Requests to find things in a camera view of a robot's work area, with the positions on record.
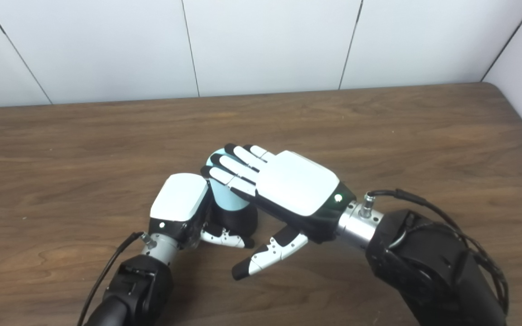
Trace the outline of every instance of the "wooden table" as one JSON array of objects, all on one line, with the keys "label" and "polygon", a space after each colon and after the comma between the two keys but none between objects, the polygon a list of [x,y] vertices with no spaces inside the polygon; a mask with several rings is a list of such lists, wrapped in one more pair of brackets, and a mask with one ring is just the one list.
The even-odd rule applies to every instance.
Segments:
[{"label": "wooden table", "polygon": [[[164,180],[198,173],[227,142],[306,155],[358,196],[425,196],[499,262],[509,325],[522,325],[522,120],[495,87],[471,83],[0,109],[0,326],[74,325],[115,247],[147,229]],[[261,214],[253,237],[280,227]],[[344,243],[309,244],[233,281],[230,268],[249,254],[181,252],[161,324],[417,325]]]}]

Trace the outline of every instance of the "robotic hand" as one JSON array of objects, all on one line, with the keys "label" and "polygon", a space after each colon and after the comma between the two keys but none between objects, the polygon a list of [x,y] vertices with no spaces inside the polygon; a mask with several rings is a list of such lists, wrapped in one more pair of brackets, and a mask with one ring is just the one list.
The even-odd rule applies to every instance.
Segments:
[{"label": "robotic hand", "polygon": [[[501,269],[454,221],[422,197],[402,190],[368,192],[364,203],[330,170],[290,151],[228,144],[201,174],[254,203],[287,226],[252,257],[235,265],[236,280],[299,250],[337,237],[364,250],[375,276],[400,292],[421,326],[503,326],[508,287]],[[382,214],[376,196],[393,196],[430,208],[446,223],[404,209]],[[474,250],[468,242],[476,246]],[[497,295],[480,267],[493,277]]]},{"label": "robotic hand", "polygon": [[150,210],[149,232],[133,233],[118,247],[100,274],[82,310],[87,306],[114,260],[130,243],[145,243],[141,254],[120,264],[102,302],[90,315],[87,326],[150,326],[156,322],[172,291],[170,263],[181,249],[209,243],[253,248],[254,242],[206,221],[213,195],[207,181],[190,173],[171,175]]}]

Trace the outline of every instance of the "black fingertip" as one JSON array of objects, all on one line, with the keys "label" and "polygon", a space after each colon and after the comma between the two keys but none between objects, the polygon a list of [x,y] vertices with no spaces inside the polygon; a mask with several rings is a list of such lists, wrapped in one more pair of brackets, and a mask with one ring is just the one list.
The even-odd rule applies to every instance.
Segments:
[{"label": "black fingertip", "polygon": [[237,145],[233,144],[233,143],[228,143],[225,145],[225,152],[228,153],[228,154],[231,154],[231,155],[235,155],[235,147]]},{"label": "black fingertip", "polygon": [[222,165],[222,164],[221,164],[221,157],[222,157],[222,156],[223,156],[223,155],[221,155],[221,154],[219,154],[219,153],[216,153],[216,154],[211,155],[211,162],[212,162],[213,164],[216,164],[216,165]]},{"label": "black fingertip", "polygon": [[211,178],[211,169],[213,167],[209,167],[208,165],[205,165],[204,167],[201,167],[201,175],[205,178],[205,179],[210,179]]},{"label": "black fingertip", "polygon": [[247,248],[247,249],[255,248],[255,240],[253,240],[251,238],[245,238],[245,237],[241,237],[241,239],[243,239],[243,244],[245,245],[245,248]]},{"label": "black fingertip", "polygon": [[251,264],[251,259],[247,258],[233,266],[231,269],[232,278],[238,281],[245,277],[249,277],[249,264]]}]

